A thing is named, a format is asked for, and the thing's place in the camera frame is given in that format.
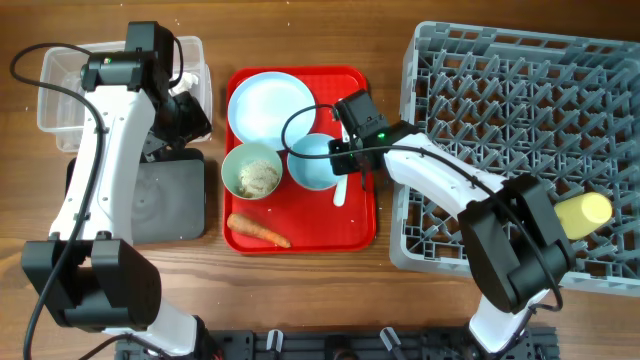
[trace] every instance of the yellow object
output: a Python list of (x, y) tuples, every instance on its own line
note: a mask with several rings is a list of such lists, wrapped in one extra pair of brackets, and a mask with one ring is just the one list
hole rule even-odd
[(558, 203), (554, 209), (571, 240), (582, 239), (606, 224), (613, 212), (609, 199), (593, 192)]

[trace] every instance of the wooden table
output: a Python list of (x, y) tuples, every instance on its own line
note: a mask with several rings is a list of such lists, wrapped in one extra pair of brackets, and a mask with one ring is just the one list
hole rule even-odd
[[(494, 27), (640, 40), (627, 4), (572, 1), (205, 1), (19, 0), (0, 4), (0, 358), (19, 358), (36, 301), (20, 267), (25, 240), (45, 239), (63, 199), (71, 158), (36, 126), (37, 90), (10, 78), (9, 61), (46, 41), (73, 44), (124, 39), (132, 20), (157, 20), (176, 35), (202, 39), (214, 88), (214, 134), (198, 145), (223, 158), (226, 83), (246, 66), (349, 64), (369, 79), (377, 106), (397, 119), (402, 56), (415, 26), (438, 20)], [(39, 77), (42, 55), (19, 72)], [(217, 166), (211, 178), (219, 179)], [(349, 254), (243, 257), (221, 237), (222, 185), (208, 187), (208, 231), (196, 241), (143, 246), (162, 274), (164, 295), (200, 315), (210, 329), (283, 330), (419, 328), (462, 325), (480, 292), (468, 279), (400, 271), (389, 262), (391, 192), (378, 194), (379, 234)], [(636, 298), (564, 291), (560, 314), (535, 323), (557, 326), (563, 359), (640, 357)], [(104, 336), (61, 329), (43, 314), (34, 357), (77, 358)], [(111, 358), (106, 350), (101, 358)]]

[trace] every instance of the cable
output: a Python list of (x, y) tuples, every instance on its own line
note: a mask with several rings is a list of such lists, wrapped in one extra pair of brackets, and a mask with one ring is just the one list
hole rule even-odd
[(500, 210), (503, 211), (503, 213), (507, 216), (509, 221), (511, 221), (518, 228), (518, 231), (520, 231), (520, 235), (525, 239), (525, 241), (527, 242), (527, 244), (529, 245), (529, 247), (533, 251), (533, 254), (536, 257), (536, 260), (538, 260), (538, 262), (540, 263), (540, 267), (542, 268), (542, 271), (543, 271), (543, 273), (544, 273), (544, 275), (545, 275), (545, 277), (547, 279), (547, 282), (549, 283), (551, 291), (553, 292), (553, 295), (556, 298), (556, 305), (550, 306), (550, 305), (546, 305), (546, 304), (533, 304), (533, 305), (531, 305), (529, 307), (529, 310), (532, 313), (535, 313), (536, 309), (544, 309), (544, 310), (549, 310), (549, 311), (553, 311), (553, 312), (557, 312), (557, 311), (560, 311), (562, 309), (562, 307), (564, 305), (564, 302), (562, 300), (562, 294), (560, 293), (560, 288), (558, 287), (558, 284), (556, 284), (556, 281), (553, 278), (553, 275), (551, 274), (551, 270), (549, 270), (549, 265), (547, 264), (547, 262), (542, 257), (542, 253), (540, 253), (540, 249), (538, 249), (538, 246), (536, 246), (535, 242), (533, 241), (533, 238), (531, 237), (531, 235), (529, 234), (527, 229), (522, 225), (522, 221), (520, 219), (518, 219), (518, 217), (516, 216), (516, 214), (513, 213), (513, 211), (511, 211), (511, 208), (509, 207), (509, 205), (507, 205), (504, 201), (502, 201), (502, 200), (500, 200), (498, 198), (498, 196), (496, 195), (495, 192), (493, 192), (493, 190), (489, 189), (485, 184), (483, 184), (480, 180), (478, 180), (477, 177), (469, 175), (467, 172), (465, 172), (464, 170), (459, 168), (457, 165), (455, 165), (454, 163), (452, 163), (448, 159), (446, 159), (446, 158), (444, 158), (444, 157), (442, 157), (442, 156), (440, 156), (438, 154), (434, 154), (434, 153), (432, 153), (430, 151), (427, 151), (427, 150), (425, 150), (423, 148), (415, 148), (415, 147), (403, 146), (403, 145), (373, 146), (373, 147), (369, 147), (369, 148), (365, 148), (365, 149), (355, 149), (355, 150), (345, 151), (345, 152), (341, 152), (341, 153), (322, 154), (322, 155), (307, 155), (307, 154), (300, 154), (300, 153), (298, 153), (296, 151), (293, 151), (287, 145), (287, 143), (285, 141), (285, 136), (284, 136), (285, 132), (287, 131), (287, 127), (289, 126), (289, 123), (291, 123), (291, 121), (294, 118), (296, 118), (298, 115), (300, 115), (300, 114), (302, 114), (302, 113), (304, 113), (306, 111), (313, 110), (313, 109), (321, 109), (321, 108), (330, 108), (330, 109), (333, 109), (335, 111), (335, 108), (334, 108), (333, 105), (317, 104), (317, 105), (308, 106), (306, 108), (298, 110), (295, 113), (293, 113), (293, 115), (291, 115), (289, 117), (289, 119), (287, 119), (287, 121), (284, 123), (284, 126), (282, 127), (282, 133), (280, 134), (281, 135), (280, 136), (280, 140), (282, 141), (282, 145), (285, 148), (285, 150), (287, 150), (293, 156), (297, 156), (297, 157), (303, 158), (303, 159), (330, 159), (330, 158), (335, 158), (335, 157), (340, 157), (340, 156), (347, 156), (347, 155), (354, 155), (354, 154), (360, 154), (360, 153), (370, 152), (370, 151), (389, 151), (389, 150), (411, 151), (411, 152), (416, 152), (416, 153), (418, 153), (418, 154), (420, 154), (422, 156), (431, 157), (431, 158), (436, 159), (439, 162), (447, 165), (452, 170), (454, 170), (458, 174), (462, 175), (462, 177), (464, 177), (469, 182), (471, 182), (471, 184), (479, 187), (480, 189), (482, 189), (482, 191), (484, 191), (485, 193), (487, 193), (489, 195), (491, 200), (493, 200), (500, 207)]
[(104, 137), (103, 137), (104, 125), (102, 124), (102, 117), (100, 117), (100, 113), (93, 106), (93, 104), (91, 104), (82, 95), (79, 95), (79, 94), (77, 94), (77, 93), (75, 93), (75, 92), (73, 92), (73, 91), (71, 91), (69, 89), (63, 88), (61, 86), (53, 85), (53, 84), (48, 84), (48, 83), (44, 83), (44, 82), (40, 82), (40, 81), (36, 81), (36, 80), (27, 79), (27, 78), (22, 77), (22, 76), (20, 76), (20, 75), (18, 75), (16, 73), (16, 63), (18, 62), (18, 60), (20, 60), (20, 58), (22, 58), (25, 54), (27, 54), (27, 53), (29, 53), (29, 52), (31, 52), (33, 50), (42, 49), (42, 48), (48, 48), (48, 47), (65, 47), (65, 48), (69, 48), (69, 49), (72, 49), (72, 50), (77, 50), (77, 51), (83, 52), (83, 53), (85, 53), (87, 55), (91, 55), (90, 51), (85, 50), (85, 49), (80, 48), (80, 47), (75, 46), (75, 45), (69, 45), (69, 44), (63, 44), (63, 43), (36, 44), (36, 45), (29, 46), (28, 48), (20, 51), (18, 54), (16, 54), (16, 56), (13, 58), (13, 60), (11, 60), (11, 64), (9, 65), (9, 71), (11, 72), (11, 75), (16, 80), (18, 80), (20, 82), (23, 82), (25, 84), (38, 86), (38, 87), (42, 87), (42, 88), (53, 90), (53, 91), (58, 91), (58, 92), (61, 92), (61, 93), (66, 94), (66, 95), (69, 95), (72, 98), (80, 101), (84, 106), (87, 107), (87, 109), (89, 109), (89, 112), (91, 113), (91, 116), (93, 116), (93, 119), (95, 120), (97, 140), (96, 140), (95, 157), (93, 159), (93, 164), (91, 165), (91, 171), (89, 173), (89, 180), (87, 181), (87, 187), (86, 187), (86, 190), (84, 192), (84, 195), (82, 196), (82, 202), (80, 203), (80, 209), (78, 210), (78, 216), (76, 218), (76, 222), (73, 225), (73, 229), (71, 231), (71, 235), (69, 235), (69, 240), (67, 241), (67, 243), (66, 243), (66, 245), (64, 247), (64, 250), (62, 250), (62, 253), (60, 254), (60, 257), (59, 257), (58, 261), (56, 262), (56, 265), (53, 267), (53, 270), (51, 271), (51, 275), (47, 279), (47, 282), (45, 283), (44, 288), (42, 289), (42, 292), (40, 293), (40, 297), (38, 298), (38, 302), (36, 303), (36, 306), (33, 309), (33, 314), (31, 314), (31, 319), (29, 320), (29, 325), (27, 326), (27, 332), (26, 332), (26, 335), (25, 335), (25, 338), (24, 338), (24, 346), (23, 346), (23, 349), (22, 349), (22, 355), (23, 355), (25, 360), (30, 360), (31, 359), (31, 344), (33, 342), (33, 335), (34, 335), (34, 332), (35, 332), (36, 324), (38, 323), (38, 318), (40, 317), (40, 313), (42, 312), (42, 309), (44, 307), (44, 303), (47, 300), (47, 296), (49, 296), (49, 292), (51, 291), (51, 287), (53, 286), (53, 283), (54, 283), (55, 279), (60, 274), (60, 271), (62, 270), (62, 267), (65, 265), (65, 262), (66, 262), (67, 258), (71, 254), (71, 249), (73, 247), (73, 244), (76, 241), (76, 238), (78, 237), (78, 234), (80, 233), (80, 229), (82, 228), (82, 224), (84, 223), (85, 214), (87, 213), (87, 209), (89, 208), (89, 203), (91, 202), (91, 195), (93, 193), (93, 189), (95, 188), (95, 183), (96, 183), (96, 179), (97, 179), (97, 176), (98, 176), (98, 170), (100, 168), (100, 162), (102, 161), (102, 151), (103, 151), (103, 148), (104, 148)]
[(106, 348), (107, 346), (111, 345), (112, 343), (114, 343), (114, 342), (116, 342), (118, 340), (126, 340), (128, 342), (134, 342), (134, 343), (142, 346), (145, 349), (148, 349), (148, 350), (151, 350), (151, 351), (155, 352), (162, 359), (173, 359), (173, 357), (171, 357), (169, 354), (164, 352), (159, 347), (157, 347), (155, 345), (152, 345), (152, 344), (149, 344), (146, 341), (143, 341), (141, 339), (138, 339), (137, 337), (133, 336), (133, 334), (122, 334), (122, 335), (116, 335), (116, 336), (110, 337), (109, 339), (107, 339), (104, 342), (100, 343), (100, 345), (96, 346), (91, 351), (89, 351), (88, 353), (86, 353), (85, 355), (80, 357), (78, 360), (88, 360), (88, 359), (92, 358), (93, 356), (95, 356), (100, 351), (102, 351), (104, 348)]
[(180, 54), (180, 72), (178, 73), (178, 77), (175, 80), (169, 81), (169, 89), (180, 83), (182, 80), (182, 72), (184, 71), (184, 58), (182, 57), (182, 44), (180, 44), (180, 40), (177, 37), (173, 37), (173, 41), (178, 45), (178, 53)]

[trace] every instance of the green bowl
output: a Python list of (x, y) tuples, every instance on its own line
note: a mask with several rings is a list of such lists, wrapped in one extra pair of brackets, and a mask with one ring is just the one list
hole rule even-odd
[[(278, 173), (278, 183), (270, 193), (262, 197), (244, 197), (240, 194), (240, 170), (256, 161), (266, 160)], [(282, 180), (282, 160), (278, 153), (267, 145), (258, 143), (247, 143), (236, 146), (222, 162), (222, 183), (234, 196), (245, 200), (260, 200), (269, 196), (275, 191)]]

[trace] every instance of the red tray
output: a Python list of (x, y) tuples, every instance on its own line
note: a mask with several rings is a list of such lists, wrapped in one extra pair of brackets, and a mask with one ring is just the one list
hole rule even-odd
[[(358, 70), (348, 66), (308, 66), (283, 68), (246, 68), (236, 72), (227, 86), (227, 106), (233, 91), (245, 79), (266, 71), (280, 71), (304, 82), (318, 104), (334, 104), (339, 99), (367, 89), (367, 80)], [(341, 126), (333, 121), (328, 109), (317, 111), (311, 133), (341, 137)], [(225, 154), (242, 144), (235, 137), (227, 119)], [(342, 207), (333, 205), (335, 187), (325, 191), (309, 191), (296, 184), (287, 171), (286, 154), (280, 152), (284, 174), (278, 188), (265, 199), (242, 200), (224, 191), (223, 234), (229, 246), (242, 254), (281, 254), (357, 251), (368, 246), (376, 233), (375, 196), (362, 189), (361, 174), (350, 174), (347, 197)], [(373, 177), (365, 179), (373, 188)], [(284, 249), (264, 240), (244, 236), (227, 227), (231, 213), (246, 215), (289, 239), (291, 248)]]

